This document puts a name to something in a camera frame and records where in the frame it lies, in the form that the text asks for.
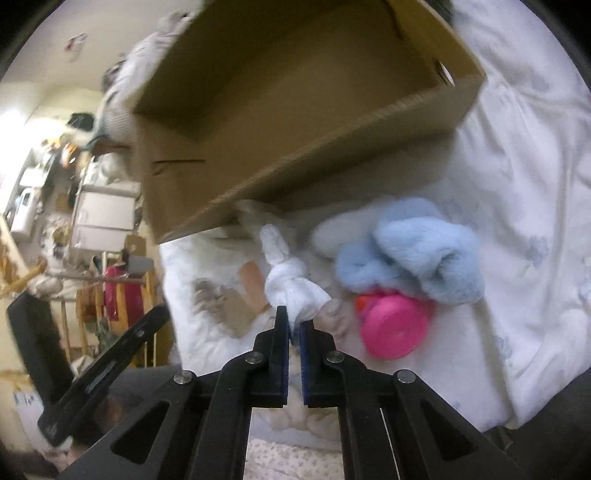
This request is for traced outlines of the white knotted cloth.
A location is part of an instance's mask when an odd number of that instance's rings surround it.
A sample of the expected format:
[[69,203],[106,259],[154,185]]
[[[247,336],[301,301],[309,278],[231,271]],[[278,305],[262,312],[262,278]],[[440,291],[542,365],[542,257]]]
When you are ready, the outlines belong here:
[[311,320],[329,302],[331,296],[308,278],[307,265],[290,253],[290,247],[279,228],[266,224],[260,229],[259,238],[263,255],[270,265],[263,287],[270,306],[287,309],[291,328]]

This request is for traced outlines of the pink plastic toy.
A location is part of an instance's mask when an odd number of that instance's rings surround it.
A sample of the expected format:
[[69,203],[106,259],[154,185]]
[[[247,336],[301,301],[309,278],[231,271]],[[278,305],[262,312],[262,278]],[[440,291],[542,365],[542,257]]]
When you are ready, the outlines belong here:
[[401,293],[359,295],[355,302],[360,335],[367,351],[383,360],[412,353],[425,339],[436,304]]

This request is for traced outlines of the light blue plush toy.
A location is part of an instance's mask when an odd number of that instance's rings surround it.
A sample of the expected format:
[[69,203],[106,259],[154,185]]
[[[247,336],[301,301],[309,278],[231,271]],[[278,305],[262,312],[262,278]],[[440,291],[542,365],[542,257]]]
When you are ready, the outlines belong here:
[[398,292],[449,306],[484,296],[478,237],[425,198],[381,199],[332,216],[311,232],[311,247],[356,294]]

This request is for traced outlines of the white drawer cabinet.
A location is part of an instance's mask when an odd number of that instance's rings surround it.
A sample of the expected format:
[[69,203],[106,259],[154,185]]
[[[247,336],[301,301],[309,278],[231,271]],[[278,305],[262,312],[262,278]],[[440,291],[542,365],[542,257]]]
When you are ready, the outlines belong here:
[[134,232],[136,200],[82,187],[76,197],[71,223],[69,255],[88,259],[93,255],[117,253]]

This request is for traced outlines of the brown cardboard box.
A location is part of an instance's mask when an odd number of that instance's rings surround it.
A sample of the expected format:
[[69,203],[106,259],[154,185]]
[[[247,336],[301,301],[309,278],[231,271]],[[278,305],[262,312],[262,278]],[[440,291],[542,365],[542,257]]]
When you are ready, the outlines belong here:
[[221,226],[401,144],[455,129],[485,72],[423,1],[216,1],[133,108],[154,238]]

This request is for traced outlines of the white bear print duvet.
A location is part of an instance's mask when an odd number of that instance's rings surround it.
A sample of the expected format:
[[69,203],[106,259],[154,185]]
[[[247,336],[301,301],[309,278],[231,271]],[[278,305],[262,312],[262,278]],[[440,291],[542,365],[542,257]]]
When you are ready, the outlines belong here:
[[[590,92],[519,1],[458,1],[454,26],[487,74],[456,132],[294,191],[279,218],[332,296],[325,320],[342,350],[375,370],[415,371],[482,431],[516,428],[590,366]],[[406,196],[478,236],[485,295],[439,309],[407,357],[378,360],[327,249],[335,215],[368,224],[380,202]]]

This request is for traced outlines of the striped grey pillow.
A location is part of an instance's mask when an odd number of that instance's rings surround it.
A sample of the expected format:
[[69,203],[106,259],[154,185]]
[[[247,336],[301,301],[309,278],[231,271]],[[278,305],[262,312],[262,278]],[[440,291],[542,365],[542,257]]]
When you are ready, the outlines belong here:
[[97,135],[127,146],[132,143],[132,110],[145,84],[198,14],[198,10],[175,11],[161,17],[156,30],[136,43],[122,58],[97,111]]

